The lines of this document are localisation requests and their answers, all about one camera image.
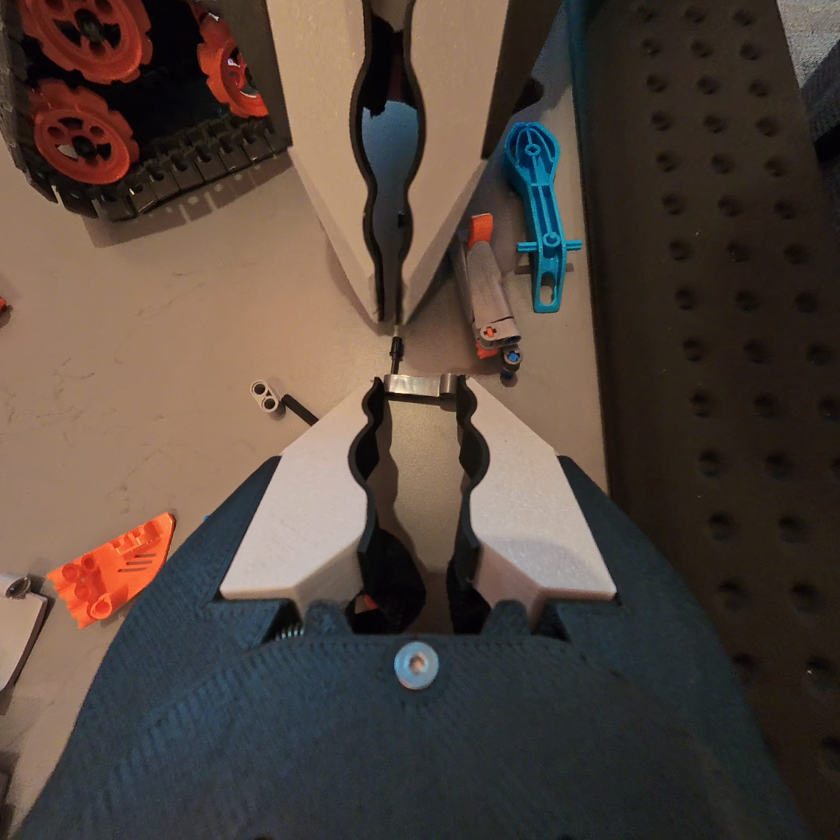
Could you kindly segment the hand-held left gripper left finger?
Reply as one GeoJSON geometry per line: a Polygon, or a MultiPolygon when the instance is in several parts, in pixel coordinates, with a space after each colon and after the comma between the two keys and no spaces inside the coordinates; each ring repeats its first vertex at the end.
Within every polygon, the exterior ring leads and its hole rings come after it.
{"type": "Polygon", "coordinates": [[[368,497],[350,450],[369,416],[357,387],[287,446],[220,584],[228,601],[350,602],[362,590],[357,550],[368,497]]]}

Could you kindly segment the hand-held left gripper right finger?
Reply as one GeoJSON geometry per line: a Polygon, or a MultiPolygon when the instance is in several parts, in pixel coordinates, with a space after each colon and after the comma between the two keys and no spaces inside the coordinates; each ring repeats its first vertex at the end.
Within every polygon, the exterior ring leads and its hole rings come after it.
{"type": "Polygon", "coordinates": [[[459,378],[459,463],[467,484],[456,584],[487,604],[609,602],[617,593],[551,445],[473,378],[459,378]]]}

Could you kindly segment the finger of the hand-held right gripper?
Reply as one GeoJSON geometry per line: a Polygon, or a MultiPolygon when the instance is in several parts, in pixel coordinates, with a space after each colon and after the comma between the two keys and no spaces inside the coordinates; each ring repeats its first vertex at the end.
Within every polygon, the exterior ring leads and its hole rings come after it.
{"type": "Polygon", "coordinates": [[[412,236],[402,262],[402,323],[424,299],[487,166],[487,129],[508,1],[419,1],[408,67],[419,90],[419,163],[407,190],[412,236]]]}
{"type": "Polygon", "coordinates": [[[371,4],[268,1],[290,125],[290,157],[356,297],[384,318],[376,183],[362,142],[361,89],[371,63],[371,4]]]}

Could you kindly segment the dark grey angled beam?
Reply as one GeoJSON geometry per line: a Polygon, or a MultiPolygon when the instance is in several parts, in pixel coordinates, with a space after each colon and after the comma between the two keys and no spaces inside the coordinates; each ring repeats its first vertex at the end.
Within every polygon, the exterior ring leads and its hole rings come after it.
{"type": "Polygon", "coordinates": [[[390,373],[383,377],[385,393],[391,398],[411,401],[454,401],[459,376],[445,373],[436,376],[390,373]]]}

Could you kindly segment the grey toy actuator assembly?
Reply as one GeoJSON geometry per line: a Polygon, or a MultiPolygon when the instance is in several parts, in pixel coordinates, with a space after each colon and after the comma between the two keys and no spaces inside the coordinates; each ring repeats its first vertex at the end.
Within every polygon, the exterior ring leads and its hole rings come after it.
{"type": "Polygon", "coordinates": [[[479,241],[468,247],[460,232],[451,241],[448,256],[477,355],[482,360],[498,359],[500,378],[513,382],[522,363],[522,333],[491,245],[479,241]]]}

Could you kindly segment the light blue separator tool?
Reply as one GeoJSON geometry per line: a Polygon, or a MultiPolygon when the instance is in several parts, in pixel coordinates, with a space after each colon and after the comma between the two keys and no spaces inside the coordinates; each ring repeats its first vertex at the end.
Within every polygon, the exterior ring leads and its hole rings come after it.
{"type": "Polygon", "coordinates": [[[517,251],[531,257],[532,306],[537,313],[560,309],[568,254],[583,246],[580,239],[564,235],[554,191],[559,161],[560,145],[540,122],[512,126],[502,170],[523,205],[528,239],[517,244],[517,251]]]}

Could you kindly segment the orange angled panel piece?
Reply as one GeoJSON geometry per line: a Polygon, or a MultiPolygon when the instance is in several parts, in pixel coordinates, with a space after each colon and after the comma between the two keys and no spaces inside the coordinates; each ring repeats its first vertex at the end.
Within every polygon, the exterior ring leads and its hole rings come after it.
{"type": "Polygon", "coordinates": [[[47,573],[79,629],[110,618],[152,582],[167,560],[175,523],[164,512],[47,573]]]}

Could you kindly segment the black studded foam mat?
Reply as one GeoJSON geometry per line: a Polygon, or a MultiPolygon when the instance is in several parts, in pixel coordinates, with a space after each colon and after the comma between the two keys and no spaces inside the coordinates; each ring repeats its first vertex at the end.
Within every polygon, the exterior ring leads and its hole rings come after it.
{"type": "Polygon", "coordinates": [[[607,470],[838,838],[838,246],[776,2],[569,2],[607,470]]]}

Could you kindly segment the grey tracked toy robot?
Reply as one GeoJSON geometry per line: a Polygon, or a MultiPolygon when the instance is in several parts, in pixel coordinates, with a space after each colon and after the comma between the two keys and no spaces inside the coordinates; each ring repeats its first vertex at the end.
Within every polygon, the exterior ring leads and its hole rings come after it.
{"type": "Polygon", "coordinates": [[[2,136],[47,200],[122,222],[291,146],[263,1],[2,1],[2,136]]]}

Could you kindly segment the light grey curved panel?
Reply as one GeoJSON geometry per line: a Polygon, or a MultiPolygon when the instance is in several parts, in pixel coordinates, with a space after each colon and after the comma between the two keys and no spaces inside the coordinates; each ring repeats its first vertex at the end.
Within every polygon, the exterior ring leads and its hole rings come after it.
{"type": "Polygon", "coordinates": [[[49,598],[29,575],[1,573],[1,691],[17,680],[45,621],[49,598]]]}

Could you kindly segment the person's torso in blue sweater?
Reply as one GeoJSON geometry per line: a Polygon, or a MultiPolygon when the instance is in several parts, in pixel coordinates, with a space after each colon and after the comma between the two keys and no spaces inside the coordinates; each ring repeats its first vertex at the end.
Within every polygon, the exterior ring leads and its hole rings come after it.
{"type": "Polygon", "coordinates": [[[839,156],[839,2],[779,1],[784,34],[821,167],[839,156]]]}

